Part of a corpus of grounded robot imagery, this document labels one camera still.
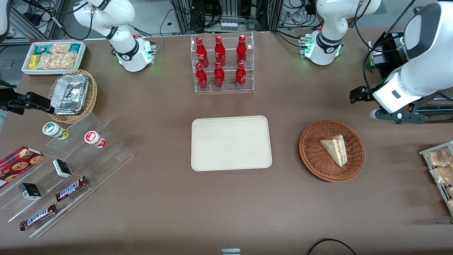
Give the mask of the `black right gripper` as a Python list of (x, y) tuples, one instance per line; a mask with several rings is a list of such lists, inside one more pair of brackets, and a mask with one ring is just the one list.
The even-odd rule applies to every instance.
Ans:
[(28, 92), (24, 100), (10, 100), (10, 106), (5, 106), (5, 111), (18, 115), (24, 115), (24, 108), (43, 111), (48, 114), (54, 114), (55, 109), (51, 106), (51, 100), (34, 92)]

